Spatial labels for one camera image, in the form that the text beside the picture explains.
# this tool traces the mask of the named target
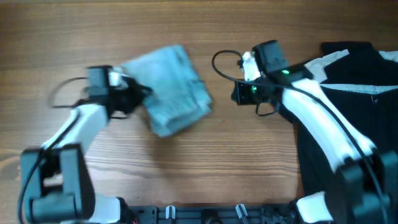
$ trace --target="wooden tabletop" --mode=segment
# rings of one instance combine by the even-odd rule
[[[96,191],[130,205],[259,204],[302,195],[293,127],[278,114],[260,118],[254,106],[232,102],[233,83],[212,70],[212,55],[271,39],[280,41],[290,63],[319,56],[324,41],[398,49],[394,3],[89,2],[0,5],[0,223],[16,222],[19,154],[68,118],[68,110],[48,108],[46,98],[61,81],[85,76],[87,66],[117,65],[182,44],[214,100],[210,115],[172,138],[152,134],[140,111],[112,121],[86,155]],[[218,63],[241,75],[235,58]],[[57,101],[73,103],[84,86],[65,87]]]

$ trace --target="blue cloth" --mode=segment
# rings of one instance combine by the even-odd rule
[[[163,47],[120,65],[138,83],[153,89],[144,100],[152,131],[170,136],[210,113],[210,95],[181,45]]]

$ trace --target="wooden table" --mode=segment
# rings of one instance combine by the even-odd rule
[[[42,2],[76,2],[46,1]],[[292,125],[260,118],[230,100],[233,83],[211,68],[218,50],[241,52],[271,39],[290,63],[320,55],[323,41],[371,41],[398,49],[398,5],[341,1],[175,1],[0,5],[0,223],[16,222],[19,154],[40,145],[68,118],[45,104],[50,90],[170,44],[183,44],[214,99],[213,112],[172,138],[152,134],[140,113],[112,121],[86,162],[98,192],[130,205],[259,204],[300,196]],[[220,69],[241,75],[235,58]],[[65,87],[73,103],[84,82]],[[264,111],[272,108],[264,106]]]

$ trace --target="light blue towel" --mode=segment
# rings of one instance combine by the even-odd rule
[[[152,131],[170,136],[211,110],[210,95],[181,45],[163,47],[120,65],[126,75],[153,89],[144,100]]]

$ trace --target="fabric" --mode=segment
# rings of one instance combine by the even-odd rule
[[[152,131],[160,137],[175,134],[211,111],[206,86],[181,45],[155,50],[120,66],[126,75],[153,89],[144,106]]]
[[[358,131],[369,137],[378,149],[398,151],[398,52],[375,55],[369,44],[355,45],[354,49],[347,43],[343,44],[347,49],[335,47],[341,44],[328,44],[322,45],[323,49],[327,48],[325,52],[337,51],[305,66],[321,83],[329,100]],[[356,52],[370,57],[363,58]],[[326,156],[300,123],[297,138],[305,195],[325,190],[333,177]]]

